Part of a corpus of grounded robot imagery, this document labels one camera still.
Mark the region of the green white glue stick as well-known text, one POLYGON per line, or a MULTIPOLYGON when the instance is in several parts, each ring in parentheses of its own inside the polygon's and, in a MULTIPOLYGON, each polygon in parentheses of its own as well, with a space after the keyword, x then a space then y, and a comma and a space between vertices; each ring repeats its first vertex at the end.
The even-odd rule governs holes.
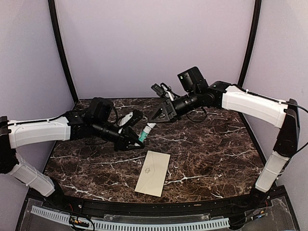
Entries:
POLYGON ((144 142, 147 136, 150 134, 152 129, 156 126, 156 123, 147 123, 145 128, 142 130, 140 136, 139 136, 139 141, 144 142))

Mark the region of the cream paper envelope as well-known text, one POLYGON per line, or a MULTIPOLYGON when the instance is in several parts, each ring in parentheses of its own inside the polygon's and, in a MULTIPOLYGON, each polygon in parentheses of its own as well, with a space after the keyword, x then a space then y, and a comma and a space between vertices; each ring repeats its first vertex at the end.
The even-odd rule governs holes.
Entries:
POLYGON ((148 151, 135 192, 161 197, 169 160, 169 154, 148 151))

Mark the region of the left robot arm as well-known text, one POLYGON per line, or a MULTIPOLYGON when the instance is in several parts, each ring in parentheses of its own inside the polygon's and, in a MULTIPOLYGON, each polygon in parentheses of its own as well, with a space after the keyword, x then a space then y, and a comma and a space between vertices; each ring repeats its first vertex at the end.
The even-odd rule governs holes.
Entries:
POLYGON ((33 188, 58 210, 68 206, 68 199, 56 181, 39 172, 20 155, 18 147, 46 141, 74 141, 91 136, 112 142, 115 151, 130 151, 144 148, 139 136, 132 127, 142 118, 142 112, 133 110, 115 122, 108 120, 113 103, 95 97, 85 110, 72 110, 54 117, 41 120, 16 121, 0 118, 0 172, 9 174, 26 186, 33 188))

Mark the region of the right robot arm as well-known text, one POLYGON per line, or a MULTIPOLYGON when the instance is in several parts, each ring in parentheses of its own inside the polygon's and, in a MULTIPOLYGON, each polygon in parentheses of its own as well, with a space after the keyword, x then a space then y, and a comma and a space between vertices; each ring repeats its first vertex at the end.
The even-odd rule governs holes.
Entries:
POLYGON ((279 128, 273 151, 255 183, 257 190, 246 197, 250 209, 257 208, 264 201, 264 194, 281 174, 289 160, 300 151, 300 108, 293 99, 288 101, 266 97, 237 84, 216 81, 208 85, 198 67, 194 66, 178 74, 186 95, 174 100, 165 99, 149 115, 150 123, 171 123, 181 116, 200 107, 215 107, 250 115, 279 128))

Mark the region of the black curved front rail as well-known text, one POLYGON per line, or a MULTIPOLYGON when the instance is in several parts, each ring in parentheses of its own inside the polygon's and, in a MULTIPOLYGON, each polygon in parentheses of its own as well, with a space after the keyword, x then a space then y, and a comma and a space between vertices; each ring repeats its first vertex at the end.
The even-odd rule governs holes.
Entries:
POLYGON ((217 200, 188 203, 121 203, 63 196, 64 208, 88 217, 102 218, 105 215, 167 217, 209 214, 211 217, 243 217, 249 210, 264 207, 272 197, 272 191, 261 193, 253 189, 249 194, 217 200))

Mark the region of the right black frame post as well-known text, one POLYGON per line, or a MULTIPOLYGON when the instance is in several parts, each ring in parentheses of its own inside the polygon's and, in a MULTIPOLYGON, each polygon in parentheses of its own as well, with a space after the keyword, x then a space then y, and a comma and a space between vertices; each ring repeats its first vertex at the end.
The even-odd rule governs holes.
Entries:
POLYGON ((259 17, 260 17, 260 12, 261 12, 261 5, 262 5, 262 0, 255 0, 250 33, 249 33, 246 51, 244 55, 243 65, 242 65, 241 72, 240 72, 239 79, 238 79, 238 85, 240 87, 244 86, 245 78, 246 78, 249 64, 251 61, 252 52, 253 52, 255 39, 257 35, 257 28, 258 28, 259 17))

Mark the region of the black frame post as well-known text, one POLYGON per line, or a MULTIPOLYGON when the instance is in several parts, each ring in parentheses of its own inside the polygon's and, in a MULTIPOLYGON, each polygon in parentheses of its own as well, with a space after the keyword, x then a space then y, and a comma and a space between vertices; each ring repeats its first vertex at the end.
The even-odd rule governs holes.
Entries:
POLYGON ((62 69, 64 72, 64 77, 66 79, 66 83, 68 85, 73 102, 76 104, 79 101, 79 98, 77 96, 77 91, 73 83, 72 75, 70 73, 67 57, 66 57, 65 50, 64 50, 64 44, 62 41, 60 25, 59 25, 58 16, 57 16, 56 2, 54 0, 48 0, 48 6, 49 6, 49 13, 50 13, 50 18, 51 18, 53 34, 54 34, 60 62, 62 65, 62 69))
POLYGON ((249 64, 251 61, 252 52, 253 52, 255 39, 257 35, 257 28, 258 28, 259 17, 260 17, 260 12, 261 12, 261 5, 262 5, 262 0, 255 0, 250 33, 249 33, 246 51, 244 55, 243 65, 242 65, 241 72, 240 72, 239 79, 238 79, 238 85, 240 87, 244 86, 245 78, 246 78, 249 64))

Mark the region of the left black frame post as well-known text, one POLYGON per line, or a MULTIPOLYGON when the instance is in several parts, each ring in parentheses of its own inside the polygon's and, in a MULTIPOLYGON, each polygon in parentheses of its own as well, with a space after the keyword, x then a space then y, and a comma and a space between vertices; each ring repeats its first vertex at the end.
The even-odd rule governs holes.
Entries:
POLYGON ((64 44, 62 41, 60 25, 59 25, 58 16, 57 16, 56 2, 54 0, 48 0, 48 6, 49 6, 49 13, 50 13, 50 18, 51 18, 53 34, 54 34, 60 62, 62 65, 62 69, 64 72, 64 77, 66 79, 66 83, 68 85, 73 102, 76 104, 79 101, 79 98, 77 96, 77 91, 73 83, 72 75, 70 73, 67 57, 66 57, 65 50, 64 50, 64 44))

